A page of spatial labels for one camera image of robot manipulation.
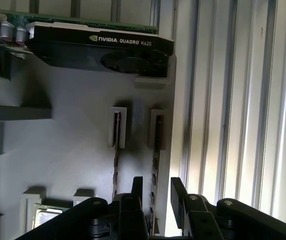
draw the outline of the screw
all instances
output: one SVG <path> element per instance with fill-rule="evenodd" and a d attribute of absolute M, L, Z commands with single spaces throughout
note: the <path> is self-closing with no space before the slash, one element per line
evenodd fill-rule
<path fill-rule="evenodd" d="M 227 206 L 233 205 L 232 201 L 226 200 L 224 201 L 224 204 L 226 204 Z"/>
<path fill-rule="evenodd" d="M 195 195 L 190 195 L 189 198 L 190 198 L 191 200 L 197 200 L 197 196 L 195 196 Z"/>

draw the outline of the ribbed metal panel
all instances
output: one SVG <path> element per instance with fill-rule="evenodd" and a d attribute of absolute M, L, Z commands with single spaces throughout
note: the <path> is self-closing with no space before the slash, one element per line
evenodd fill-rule
<path fill-rule="evenodd" d="M 188 192 L 286 222 L 286 0 L 200 0 L 196 20 Z"/>

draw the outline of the green circuit board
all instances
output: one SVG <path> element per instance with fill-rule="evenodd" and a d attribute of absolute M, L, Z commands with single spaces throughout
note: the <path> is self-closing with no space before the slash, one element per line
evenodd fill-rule
<path fill-rule="evenodd" d="M 110 29 L 110 30 L 120 30 L 120 31 L 130 31 L 130 32 L 140 32 L 147 34 L 157 34 L 157 27 L 153 26 L 144 26 L 144 25 L 134 25 L 134 24 L 123 24 L 115 22 L 103 22 L 103 21 L 93 21 L 88 19 L 81 18 L 67 18 L 60 16 L 52 16 L 46 14 L 32 14 L 24 12 L 15 12 L 15 11 L 6 11 L 0 10 L 0 23 L 2 21 L 7 21 L 12 24 L 14 27 L 25 27 L 27 24 L 32 22 L 43 22 L 43 23 L 68 23 L 68 24 L 79 24 L 86 25 L 91 28 L 101 28 L 101 29 Z"/>

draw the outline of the graphics card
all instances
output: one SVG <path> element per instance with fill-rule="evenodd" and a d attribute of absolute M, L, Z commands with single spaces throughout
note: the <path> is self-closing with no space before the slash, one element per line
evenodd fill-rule
<path fill-rule="evenodd" d="M 0 51 L 63 68 L 166 77 L 174 42 L 149 26 L 0 11 Z"/>

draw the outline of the capacitor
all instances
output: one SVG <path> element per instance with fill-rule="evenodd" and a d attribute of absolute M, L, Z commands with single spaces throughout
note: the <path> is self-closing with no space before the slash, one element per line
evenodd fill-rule
<path fill-rule="evenodd" d="M 25 28 L 22 28 L 20 26 L 16 28 L 15 42 L 18 45 L 23 46 L 24 42 L 27 40 L 27 37 L 28 37 L 28 31 Z"/>
<path fill-rule="evenodd" d="M 3 21 L 0 27 L 0 38 L 3 41 L 10 42 L 13 39 L 14 26 L 6 21 Z"/>

